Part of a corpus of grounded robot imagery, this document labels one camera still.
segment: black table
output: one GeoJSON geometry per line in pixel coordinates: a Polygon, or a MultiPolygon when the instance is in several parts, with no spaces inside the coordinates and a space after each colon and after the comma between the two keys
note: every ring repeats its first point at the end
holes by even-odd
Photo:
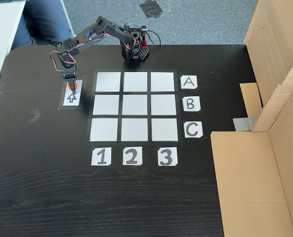
{"type": "Polygon", "coordinates": [[[0,74],[0,237],[223,236],[209,135],[247,117],[239,83],[255,78],[246,47],[151,46],[144,63],[128,65],[120,46],[95,45],[77,57],[88,98],[81,110],[58,109],[64,81],[53,49],[20,47],[0,74]],[[154,146],[143,146],[140,166],[122,165],[122,146],[110,166],[91,166],[97,70],[196,75],[202,109],[180,117],[202,121],[203,137],[177,144],[177,166],[158,166],[154,146]]]}

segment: person's leg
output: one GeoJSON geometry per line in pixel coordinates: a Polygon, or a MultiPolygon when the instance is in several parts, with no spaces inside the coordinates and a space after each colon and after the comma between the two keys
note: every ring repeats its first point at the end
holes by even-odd
{"type": "Polygon", "coordinates": [[[14,48],[17,48],[19,46],[25,45],[25,44],[32,45],[34,43],[35,43],[35,41],[34,41],[33,37],[31,37],[31,35],[27,29],[27,24],[26,24],[26,21],[23,17],[23,14],[22,14],[20,21],[19,21],[17,32],[16,32],[14,39],[13,39],[11,50],[13,50],[14,48]]]}
{"type": "Polygon", "coordinates": [[[72,37],[60,0],[30,0],[25,8],[46,42],[55,44],[72,37]]]}

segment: cardboard box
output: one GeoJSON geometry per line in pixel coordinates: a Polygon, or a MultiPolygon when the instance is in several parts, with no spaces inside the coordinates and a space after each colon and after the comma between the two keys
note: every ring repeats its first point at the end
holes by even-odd
{"type": "Polygon", "coordinates": [[[224,234],[293,237],[293,0],[259,0],[244,43],[264,107],[241,85],[251,132],[211,134],[224,234]]]}

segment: red component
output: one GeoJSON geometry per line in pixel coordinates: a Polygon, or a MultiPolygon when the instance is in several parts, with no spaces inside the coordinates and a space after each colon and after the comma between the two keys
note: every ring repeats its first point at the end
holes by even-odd
{"type": "Polygon", "coordinates": [[[142,36],[142,40],[141,40],[141,48],[146,48],[146,38],[145,38],[145,36],[142,36]]]}

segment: arrow card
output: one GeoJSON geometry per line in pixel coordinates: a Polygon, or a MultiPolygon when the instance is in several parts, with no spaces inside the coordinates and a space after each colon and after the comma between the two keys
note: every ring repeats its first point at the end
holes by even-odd
{"type": "Polygon", "coordinates": [[[68,88],[66,83],[63,106],[78,106],[79,105],[83,80],[76,80],[76,84],[77,84],[76,94],[73,94],[73,92],[68,88]]]}

